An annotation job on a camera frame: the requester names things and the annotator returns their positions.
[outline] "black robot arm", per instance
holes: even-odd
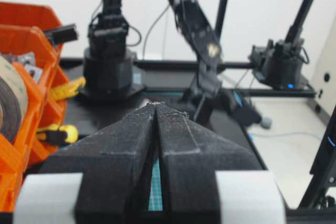
[[[217,65],[222,49],[197,0],[169,0],[177,29],[197,55],[197,74],[182,102],[201,112],[206,100],[215,98],[222,83]],[[122,15],[121,0],[102,0],[103,9],[89,25],[90,47],[85,51],[83,92],[94,100],[126,100],[143,87],[132,83],[133,53],[127,49],[129,24]]]
[[[185,98],[200,95],[213,98],[222,85],[217,78],[217,65],[222,54],[218,38],[197,0],[169,0],[169,3],[174,10],[177,29],[199,61],[197,76]]]

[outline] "screw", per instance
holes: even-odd
[[[208,45],[208,54],[211,58],[216,57],[219,54],[219,47],[217,47],[215,44],[210,43]]]

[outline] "yellow tool handle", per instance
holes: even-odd
[[[86,85],[86,80],[84,77],[80,77],[69,83],[57,86],[50,90],[50,95],[55,101],[75,97],[80,88]]]
[[[64,146],[78,140],[78,130],[73,125],[51,124],[37,129],[37,139],[49,144]]]

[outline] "white floor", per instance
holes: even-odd
[[[272,118],[272,127],[264,130],[252,126],[248,132],[277,135],[308,132],[322,139],[325,125],[308,107],[305,99],[254,98],[253,103],[263,116]],[[312,135],[294,134],[278,137],[253,136],[253,141],[273,172],[289,207],[297,208],[310,182],[309,174],[320,140]]]

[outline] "orange plastic bin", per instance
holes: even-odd
[[[36,65],[43,69],[35,83],[22,65],[13,63],[26,85],[29,104],[13,144],[0,134],[0,211],[14,210],[28,165],[44,161],[57,150],[37,140],[36,130],[61,124],[66,112],[67,102],[56,102],[49,95],[50,88],[69,82],[58,65],[62,45],[54,48],[43,33],[59,26],[50,7],[0,2],[0,52],[21,55],[32,51]]]

